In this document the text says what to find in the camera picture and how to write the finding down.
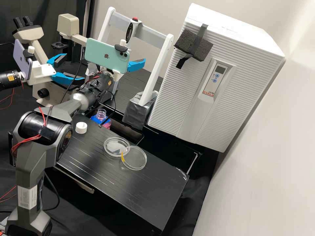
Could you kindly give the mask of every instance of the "display screen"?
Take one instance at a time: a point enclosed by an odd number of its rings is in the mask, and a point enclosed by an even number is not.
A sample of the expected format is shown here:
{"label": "display screen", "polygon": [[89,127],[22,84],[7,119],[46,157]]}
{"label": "display screen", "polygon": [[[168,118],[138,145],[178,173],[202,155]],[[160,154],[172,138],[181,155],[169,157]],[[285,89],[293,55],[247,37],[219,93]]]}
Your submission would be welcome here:
{"label": "display screen", "polygon": [[223,73],[225,72],[225,68],[220,67],[220,66],[217,66],[216,72],[218,72],[218,73],[220,73],[220,74],[223,74]]}

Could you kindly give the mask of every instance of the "white knob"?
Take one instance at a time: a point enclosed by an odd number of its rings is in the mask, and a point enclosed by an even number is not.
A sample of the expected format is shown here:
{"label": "white knob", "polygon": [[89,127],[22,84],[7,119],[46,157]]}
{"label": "white knob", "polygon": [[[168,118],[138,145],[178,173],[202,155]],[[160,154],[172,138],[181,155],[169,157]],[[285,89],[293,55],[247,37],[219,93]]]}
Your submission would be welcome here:
{"label": "white knob", "polygon": [[33,46],[29,46],[28,49],[27,49],[27,52],[30,53],[30,54],[34,54],[35,48]]}
{"label": "white knob", "polygon": [[86,133],[86,130],[88,129],[88,125],[84,122],[78,122],[75,125],[75,131],[79,134],[84,134]]}
{"label": "white knob", "polygon": [[121,39],[119,45],[125,47],[127,45],[127,41],[124,39]]}

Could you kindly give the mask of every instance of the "white wall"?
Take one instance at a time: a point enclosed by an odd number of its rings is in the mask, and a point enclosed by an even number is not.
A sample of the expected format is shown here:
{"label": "white wall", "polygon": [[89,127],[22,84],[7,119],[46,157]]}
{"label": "white wall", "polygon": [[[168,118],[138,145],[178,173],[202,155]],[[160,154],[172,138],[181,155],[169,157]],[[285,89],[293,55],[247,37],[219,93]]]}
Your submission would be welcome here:
{"label": "white wall", "polygon": [[287,62],[211,180],[194,236],[315,235],[315,1],[300,4],[280,38]]}
{"label": "white wall", "polygon": [[[266,30],[277,43],[285,32],[290,29],[293,16],[301,8],[300,1],[284,0],[97,0],[93,18],[92,37],[97,38],[101,29],[107,9],[110,6],[128,17],[137,16],[145,25],[158,30],[164,34],[171,33],[177,40],[188,7],[194,2],[236,19],[245,21]],[[108,42],[119,43],[125,37],[125,32],[112,30]],[[145,69],[152,71],[159,50],[138,39],[132,44],[131,60],[147,58]],[[170,51],[160,76],[164,76]]]}

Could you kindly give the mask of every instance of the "white label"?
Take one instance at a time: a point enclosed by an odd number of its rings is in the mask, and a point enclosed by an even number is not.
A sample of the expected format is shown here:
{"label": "white label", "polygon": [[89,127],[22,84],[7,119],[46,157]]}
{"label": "white label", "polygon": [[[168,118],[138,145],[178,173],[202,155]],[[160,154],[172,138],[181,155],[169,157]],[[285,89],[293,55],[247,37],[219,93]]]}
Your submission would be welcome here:
{"label": "white label", "polygon": [[37,204],[37,185],[31,189],[17,186],[17,196],[19,207],[32,209]]}

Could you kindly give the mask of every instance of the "petri dish lid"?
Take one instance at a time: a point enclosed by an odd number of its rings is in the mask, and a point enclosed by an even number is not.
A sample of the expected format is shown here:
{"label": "petri dish lid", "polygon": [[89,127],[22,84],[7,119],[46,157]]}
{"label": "petri dish lid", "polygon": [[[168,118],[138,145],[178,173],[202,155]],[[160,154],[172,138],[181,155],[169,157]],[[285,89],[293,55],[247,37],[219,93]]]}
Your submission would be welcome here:
{"label": "petri dish lid", "polygon": [[104,142],[105,151],[109,155],[117,158],[121,157],[121,153],[123,153],[124,156],[128,153],[129,150],[127,147],[129,145],[130,143],[122,137],[110,137]]}
{"label": "petri dish lid", "polygon": [[147,163],[147,155],[138,146],[129,146],[126,147],[126,154],[121,155],[121,160],[129,169],[141,170]]}

